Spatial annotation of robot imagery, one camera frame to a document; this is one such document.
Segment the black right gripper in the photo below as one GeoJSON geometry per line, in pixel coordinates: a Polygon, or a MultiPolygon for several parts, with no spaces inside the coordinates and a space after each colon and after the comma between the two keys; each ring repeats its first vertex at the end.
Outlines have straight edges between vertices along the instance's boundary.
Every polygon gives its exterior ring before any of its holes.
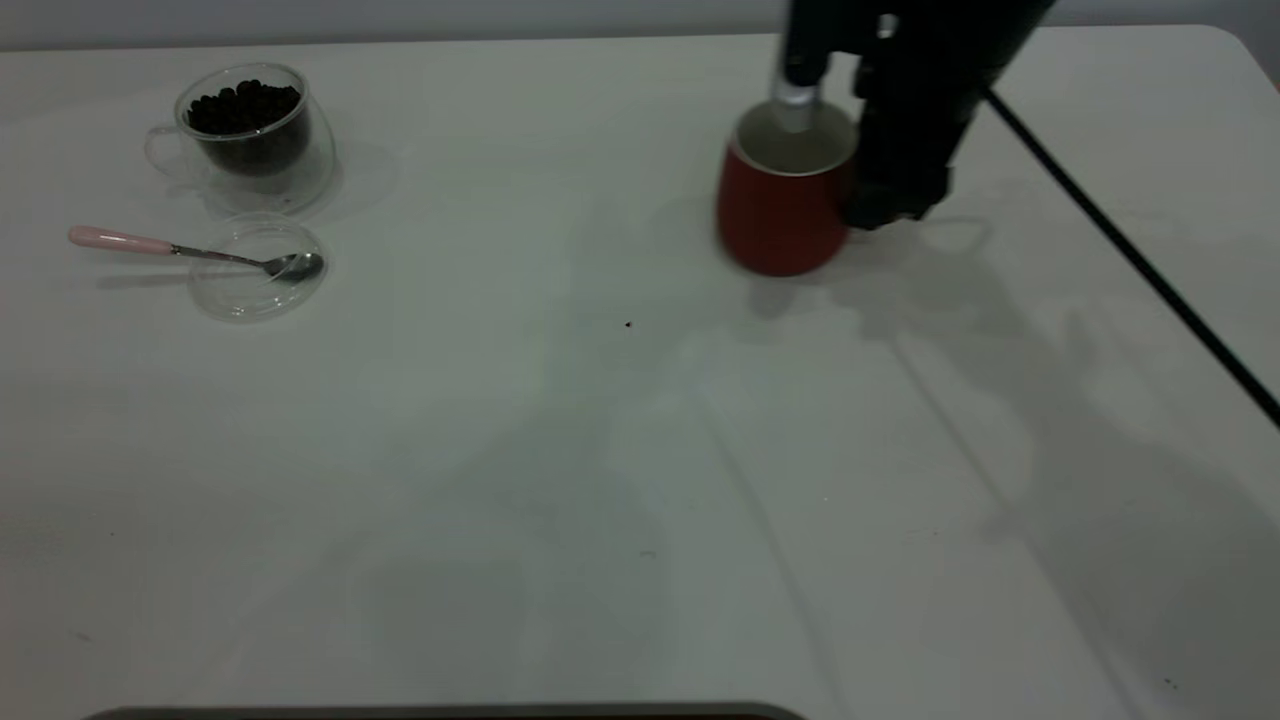
{"type": "MultiPolygon", "coordinates": [[[[846,225],[923,219],[948,192],[952,120],[970,120],[1051,1],[865,1],[868,31],[852,85],[863,101],[846,225]]],[[[838,45],[837,1],[790,1],[769,105],[786,133],[812,128],[838,45]]]]}

